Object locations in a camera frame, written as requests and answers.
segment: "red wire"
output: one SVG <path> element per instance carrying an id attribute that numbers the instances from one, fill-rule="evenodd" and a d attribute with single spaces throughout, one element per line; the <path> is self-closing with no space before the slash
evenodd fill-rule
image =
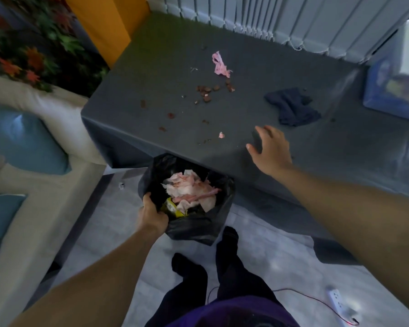
<path id="1" fill-rule="evenodd" d="M 341 317 L 341 316 L 339 315 L 338 312 L 336 312 L 336 311 L 335 311 L 330 305 L 328 305 L 327 303 L 324 303 L 323 301 L 319 300 L 318 298 L 305 295 L 305 294 L 303 294 L 302 292 L 299 292 L 298 290 L 295 290 L 295 289 L 292 289 L 292 288 L 282 288 L 282 289 L 278 289 L 278 290 L 273 290 L 273 292 L 282 291 L 282 290 L 291 290 L 291 291 L 294 291 L 294 292 L 296 292 L 296 293 L 298 293 L 298 294 L 300 294 L 300 295 L 306 296 L 307 298 L 311 298 L 311 299 L 316 300 L 316 301 L 318 301 L 318 302 L 320 302 L 320 303 L 323 303 L 325 306 L 327 306 L 328 308 L 330 308 L 334 314 L 336 314 L 341 320 L 344 320 L 347 324 L 349 324 L 349 325 L 351 325 L 351 326 L 359 326 L 359 322 L 357 322 L 357 321 L 356 321 L 356 323 L 354 324 L 354 323 L 352 323 L 352 322 L 350 322 L 350 321 L 345 320 L 343 317 Z"/>

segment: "gray tablecloth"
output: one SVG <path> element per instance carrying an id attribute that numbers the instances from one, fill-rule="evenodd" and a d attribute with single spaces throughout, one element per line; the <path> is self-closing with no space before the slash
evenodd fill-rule
<path id="1" fill-rule="evenodd" d="M 225 77 L 214 74 L 212 54 L 218 50 L 233 70 L 233 93 L 226 89 Z M 152 156 L 170 152 L 234 177 L 235 202 L 270 224 L 330 239 L 283 186 L 256 168 L 245 144 L 260 147 L 255 125 L 276 126 L 302 169 L 409 196 L 409 121 L 363 107 L 366 70 L 153 13 L 93 94 L 82 118 L 113 167 L 145 166 Z M 221 89 L 205 104 L 196 86 L 217 84 Z M 323 115 L 321 120 L 297 128 L 279 124 L 278 110 L 263 96 L 290 87 L 313 98 L 311 106 Z M 175 118 L 169 119 L 168 113 Z M 218 138 L 221 131 L 224 139 Z"/>

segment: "sofa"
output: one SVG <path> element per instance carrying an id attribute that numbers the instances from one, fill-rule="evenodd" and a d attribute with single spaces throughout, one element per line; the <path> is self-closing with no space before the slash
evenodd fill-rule
<path id="1" fill-rule="evenodd" d="M 0 194 L 25 194 L 0 245 L 0 327 L 21 313 L 101 179 L 104 159 L 80 117 L 87 98 L 0 77 L 0 107 L 37 115 L 69 158 L 71 171 L 21 170 L 0 158 Z"/>

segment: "forearm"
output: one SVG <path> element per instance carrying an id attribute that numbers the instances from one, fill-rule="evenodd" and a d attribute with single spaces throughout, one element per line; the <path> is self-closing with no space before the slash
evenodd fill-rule
<path id="1" fill-rule="evenodd" d="M 409 307 L 409 198 L 295 168 L 275 178 Z"/>
<path id="2" fill-rule="evenodd" d="M 51 290 L 12 327 L 121 326 L 158 235 L 142 229 L 87 269 Z"/>

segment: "black trash bag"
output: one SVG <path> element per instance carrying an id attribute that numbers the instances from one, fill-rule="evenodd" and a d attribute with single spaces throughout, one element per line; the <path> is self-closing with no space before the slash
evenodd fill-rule
<path id="1" fill-rule="evenodd" d="M 174 173 L 193 170 L 202 181 L 207 179 L 211 185 L 220 188 L 217 193 L 215 207 L 208 211 L 198 206 L 188 209 L 186 217 L 170 220 L 165 233 L 173 240 L 194 240 L 206 245 L 212 245 L 220 234 L 229 214 L 234 198 L 234 180 L 226 175 L 210 171 L 205 167 L 188 162 L 171 154 L 155 157 L 138 184 L 138 194 L 142 198 L 145 193 L 151 192 L 151 199 L 159 211 L 169 195 L 161 185 L 165 179 Z"/>

